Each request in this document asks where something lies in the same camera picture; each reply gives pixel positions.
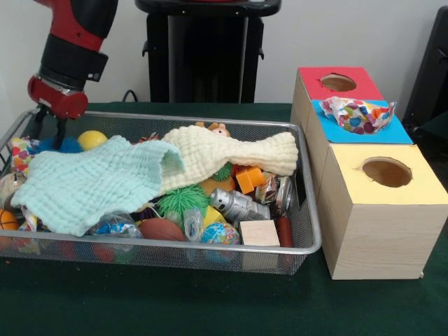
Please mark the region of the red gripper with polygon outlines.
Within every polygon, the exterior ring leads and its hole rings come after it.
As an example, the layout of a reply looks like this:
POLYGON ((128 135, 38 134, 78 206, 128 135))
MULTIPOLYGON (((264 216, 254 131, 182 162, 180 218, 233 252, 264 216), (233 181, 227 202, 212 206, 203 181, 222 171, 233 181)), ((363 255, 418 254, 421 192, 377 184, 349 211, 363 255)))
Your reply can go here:
POLYGON ((52 148, 60 149, 66 134, 67 118, 77 119, 86 112, 88 98, 83 91, 70 90, 39 77, 32 76, 28 82, 30 98, 40 104, 34 119, 34 131, 40 132, 43 119, 50 112, 57 116, 57 133, 52 148))

